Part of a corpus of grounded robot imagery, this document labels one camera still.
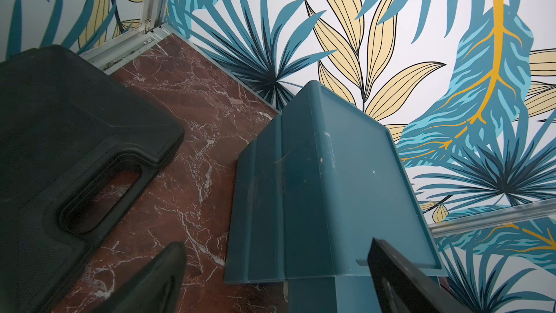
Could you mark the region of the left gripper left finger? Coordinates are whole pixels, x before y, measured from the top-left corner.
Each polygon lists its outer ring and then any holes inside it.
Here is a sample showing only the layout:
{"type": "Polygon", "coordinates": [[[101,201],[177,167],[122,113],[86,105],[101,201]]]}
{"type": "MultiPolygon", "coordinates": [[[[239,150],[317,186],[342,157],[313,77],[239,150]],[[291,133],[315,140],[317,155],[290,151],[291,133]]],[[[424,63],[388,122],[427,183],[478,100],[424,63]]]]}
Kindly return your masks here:
{"type": "Polygon", "coordinates": [[[185,131],[170,114],[69,49],[1,64],[1,311],[48,312],[150,182],[185,131]],[[138,179],[91,230],[71,220],[118,171],[138,179]]]}

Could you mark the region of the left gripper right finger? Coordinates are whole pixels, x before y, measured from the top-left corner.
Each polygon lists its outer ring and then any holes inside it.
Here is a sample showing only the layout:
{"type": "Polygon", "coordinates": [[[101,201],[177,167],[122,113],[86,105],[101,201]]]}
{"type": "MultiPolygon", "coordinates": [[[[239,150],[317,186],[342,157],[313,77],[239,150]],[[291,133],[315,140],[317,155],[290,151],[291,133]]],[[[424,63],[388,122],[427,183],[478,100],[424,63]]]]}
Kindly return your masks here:
{"type": "Polygon", "coordinates": [[[373,239],[367,258],[383,312],[469,312],[387,241],[373,239]]]}

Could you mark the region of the teal drawer cabinet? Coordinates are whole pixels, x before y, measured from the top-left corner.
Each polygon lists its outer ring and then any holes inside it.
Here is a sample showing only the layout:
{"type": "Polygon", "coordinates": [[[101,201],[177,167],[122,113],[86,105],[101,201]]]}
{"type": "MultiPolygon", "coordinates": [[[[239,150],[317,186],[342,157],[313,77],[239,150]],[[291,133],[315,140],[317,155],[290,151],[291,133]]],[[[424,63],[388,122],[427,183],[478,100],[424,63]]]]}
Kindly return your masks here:
{"type": "Polygon", "coordinates": [[[374,239],[445,276],[389,130],[311,81],[238,158],[224,280],[286,283],[290,312],[378,312],[374,239]]]}

